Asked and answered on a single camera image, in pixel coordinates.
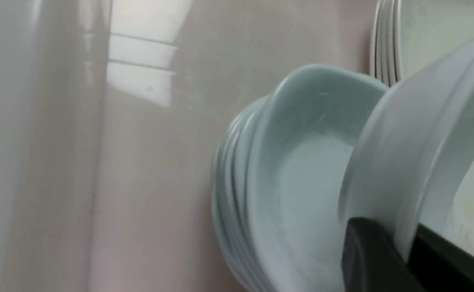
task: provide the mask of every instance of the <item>bowl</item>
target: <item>bowl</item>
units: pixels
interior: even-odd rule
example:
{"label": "bowl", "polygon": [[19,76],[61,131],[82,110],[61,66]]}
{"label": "bowl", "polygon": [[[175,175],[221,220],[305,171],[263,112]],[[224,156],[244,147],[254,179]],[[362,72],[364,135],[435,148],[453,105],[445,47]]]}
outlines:
{"label": "bowl", "polygon": [[369,76],[309,65],[266,101],[250,148],[247,209],[259,265],[278,292],[343,290],[339,188],[386,91]]}
{"label": "bowl", "polygon": [[407,260],[419,220],[444,228],[474,160],[474,39],[390,89],[350,158],[342,222],[377,220]]}

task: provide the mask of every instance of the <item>stack of plates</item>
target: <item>stack of plates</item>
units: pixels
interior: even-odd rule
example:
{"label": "stack of plates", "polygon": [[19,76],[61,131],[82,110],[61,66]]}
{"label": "stack of plates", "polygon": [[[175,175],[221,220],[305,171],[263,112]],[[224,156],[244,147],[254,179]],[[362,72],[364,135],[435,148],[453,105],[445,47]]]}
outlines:
{"label": "stack of plates", "polygon": [[370,76],[388,86],[474,37],[474,1],[378,0]]}
{"label": "stack of plates", "polygon": [[395,23],[400,0],[378,0],[370,38],[370,76],[391,86],[400,79],[396,68]]}

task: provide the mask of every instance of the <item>white plate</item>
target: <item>white plate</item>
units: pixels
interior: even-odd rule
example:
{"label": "white plate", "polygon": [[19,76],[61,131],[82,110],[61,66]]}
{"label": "white plate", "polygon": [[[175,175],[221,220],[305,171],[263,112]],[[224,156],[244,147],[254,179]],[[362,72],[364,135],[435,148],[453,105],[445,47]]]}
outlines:
{"label": "white plate", "polygon": [[260,98],[252,103],[249,108],[249,115],[244,118],[244,125],[239,133],[239,139],[237,141],[237,146],[235,148],[235,158],[233,161],[233,178],[235,182],[235,196],[238,207],[238,213],[240,218],[240,226],[242,228],[244,237],[244,242],[246,249],[248,251],[247,257],[250,263],[253,265],[254,270],[252,273],[256,276],[257,281],[261,283],[268,291],[273,291],[270,281],[261,270],[258,262],[255,248],[251,242],[251,235],[249,232],[249,224],[247,217],[246,205],[246,174],[247,174],[247,165],[249,157],[249,148],[251,146],[251,141],[253,133],[255,132],[255,127],[257,125],[258,116],[264,105],[264,102],[267,97]]}
{"label": "white plate", "polygon": [[376,220],[407,260],[419,222],[444,228],[473,160],[474,40],[383,96],[350,158],[340,217]]}
{"label": "white plate", "polygon": [[376,50],[376,42],[377,42],[377,22],[379,21],[379,9],[381,7],[381,2],[383,0],[377,0],[377,4],[375,6],[375,15],[374,15],[374,22],[372,22],[372,30],[370,31],[370,69],[369,74],[370,76],[377,78],[377,74],[375,71],[375,50]]}
{"label": "white plate", "polygon": [[404,77],[401,61],[401,2],[402,0],[395,0],[394,8],[394,59],[397,81],[403,80]]}
{"label": "white plate", "polygon": [[238,262],[238,257],[235,255],[231,244],[229,243],[229,235],[225,229],[224,218],[221,214],[220,204],[218,202],[218,183],[216,181],[216,173],[218,171],[217,164],[220,160],[220,155],[222,155],[221,149],[222,142],[218,144],[217,149],[214,153],[213,160],[212,160],[212,182],[213,182],[213,189],[212,189],[212,198],[211,198],[211,216],[213,220],[213,225],[215,227],[215,233],[217,239],[219,241],[219,246],[221,247],[222,255],[224,260],[226,261],[227,266],[229,267],[230,271],[235,275],[237,280],[248,290],[255,290],[255,287],[249,284],[246,277],[242,273],[244,268]]}
{"label": "white plate", "polygon": [[381,81],[390,86],[388,77],[388,17],[391,0],[385,0],[381,8]]}
{"label": "white plate", "polygon": [[388,18],[388,33],[387,38],[387,58],[388,58],[388,78],[390,81],[390,86],[393,86],[397,83],[397,74],[396,74],[396,61],[394,54],[394,8],[395,0],[388,0],[389,6],[387,10]]}
{"label": "white plate", "polygon": [[383,81],[383,74],[382,74],[382,64],[381,64],[381,45],[382,45],[382,27],[383,27],[383,7],[385,6],[386,0],[380,0],[379,12],[377,13],[377,29],[376,29],[376,45],[375,45],[375,74],[376,78]]}

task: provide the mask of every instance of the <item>glossy wall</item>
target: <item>glossy wall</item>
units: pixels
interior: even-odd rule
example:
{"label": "glossy wall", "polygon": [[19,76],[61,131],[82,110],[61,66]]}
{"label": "glossy wall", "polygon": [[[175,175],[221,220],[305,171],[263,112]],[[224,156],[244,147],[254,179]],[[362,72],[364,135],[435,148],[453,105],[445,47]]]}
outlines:
{"label": "glossy wall", "polygon": [[109,9],[0,0],[0,291],[87,290]]}

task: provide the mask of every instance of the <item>stack of bowls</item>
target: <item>stack of bowls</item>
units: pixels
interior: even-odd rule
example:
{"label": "stack of bowls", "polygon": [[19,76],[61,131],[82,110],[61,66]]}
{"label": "stack of bowls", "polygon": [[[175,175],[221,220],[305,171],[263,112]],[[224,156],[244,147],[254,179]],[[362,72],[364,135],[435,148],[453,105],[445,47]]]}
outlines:
{"label": "stack of bowls", "polygon": [[342,291],[339,190],[388,88],[323,65],[245,108],[212,163],[212,216],[227,265],[253,292]]}

